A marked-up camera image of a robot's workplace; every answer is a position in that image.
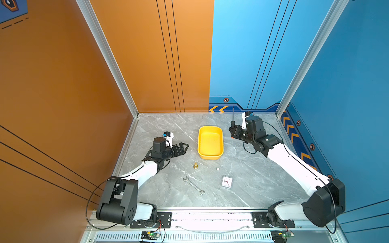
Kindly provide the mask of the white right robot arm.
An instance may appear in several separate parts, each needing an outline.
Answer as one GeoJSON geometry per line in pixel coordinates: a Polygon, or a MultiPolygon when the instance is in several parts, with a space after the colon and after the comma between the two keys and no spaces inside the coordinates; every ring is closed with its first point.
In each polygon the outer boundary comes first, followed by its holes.
{"type": "Polygon", "coordinates": [[[267,134],[263,120],[253,113],[242,114],[242,124],[231,121],[229,132],[234,139],[253,146],[256,152],[275,162],[306,192],[302,202],[278,201],[268,207],[266,217],[270,226],[280,227],[288,220],[309,221],[325,227],[345,212],[345,185],[313,169],[294,154],[280,136],[267,134]]]}

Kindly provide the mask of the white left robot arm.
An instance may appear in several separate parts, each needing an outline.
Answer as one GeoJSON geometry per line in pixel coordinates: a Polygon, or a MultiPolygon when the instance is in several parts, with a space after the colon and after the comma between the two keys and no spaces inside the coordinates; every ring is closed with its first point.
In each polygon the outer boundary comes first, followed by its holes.
{"type": "Polygon", "coordinates": [[[106,180],[96,218],[114,224],[140,221],[147,227],[157,224],[157,206],[138,202],[138,190],[151,177],[165,169],[172,158],[186,154],[189,145],[172,143],[171,136],[157,137],[141,164],[134,170],[106,180]]]}

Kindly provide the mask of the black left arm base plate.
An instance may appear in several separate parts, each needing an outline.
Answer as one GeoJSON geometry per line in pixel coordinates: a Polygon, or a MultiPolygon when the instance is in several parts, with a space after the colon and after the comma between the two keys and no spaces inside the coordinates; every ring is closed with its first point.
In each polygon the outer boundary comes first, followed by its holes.
{"type": "Polygon", "coordinates": [[[172,223],[172,212],[160,212],[157,211],[156,214],[153,214],[148,220],[137,220],[132,221],[130,228],[133,229],[157,229],[161,227],[168,229],[171,227],[172,223]]]}

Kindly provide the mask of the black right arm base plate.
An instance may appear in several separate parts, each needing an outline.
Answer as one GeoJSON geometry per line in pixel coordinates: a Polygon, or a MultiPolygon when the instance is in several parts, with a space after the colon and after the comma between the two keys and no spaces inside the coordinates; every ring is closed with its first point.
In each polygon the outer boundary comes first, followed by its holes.
{"type": "Polygon", "coordinates": [[[293,220],[281,220],[272,212],[252,212],[254,228],[295,228],[293,220]]]}

